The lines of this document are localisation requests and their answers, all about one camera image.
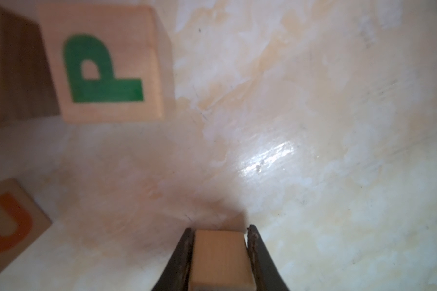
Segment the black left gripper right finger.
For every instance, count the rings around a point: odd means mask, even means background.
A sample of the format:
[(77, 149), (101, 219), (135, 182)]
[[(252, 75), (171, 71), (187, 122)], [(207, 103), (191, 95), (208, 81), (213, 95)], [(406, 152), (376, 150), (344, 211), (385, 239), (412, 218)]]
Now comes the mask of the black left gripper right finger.
[(248, 227), (247, 252), (257, 291), (289, 291), (257, 227), (253, 224)]

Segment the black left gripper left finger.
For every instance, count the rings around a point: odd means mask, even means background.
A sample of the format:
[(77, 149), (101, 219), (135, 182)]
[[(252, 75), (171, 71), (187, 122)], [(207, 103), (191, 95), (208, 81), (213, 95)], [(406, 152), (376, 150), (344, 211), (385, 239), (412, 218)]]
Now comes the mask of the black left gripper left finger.
[(185, 229), (152, 291), (187, 291), (194, 248), (192, 228)]

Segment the wooden block purple R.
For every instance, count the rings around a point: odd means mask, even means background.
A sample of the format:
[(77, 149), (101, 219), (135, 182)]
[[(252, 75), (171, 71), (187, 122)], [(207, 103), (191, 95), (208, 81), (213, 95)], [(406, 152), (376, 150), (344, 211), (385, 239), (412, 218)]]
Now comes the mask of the wooden block purple R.
[(255, 291), (244, 234), (196, 230), (188, 289), (190, 291)]

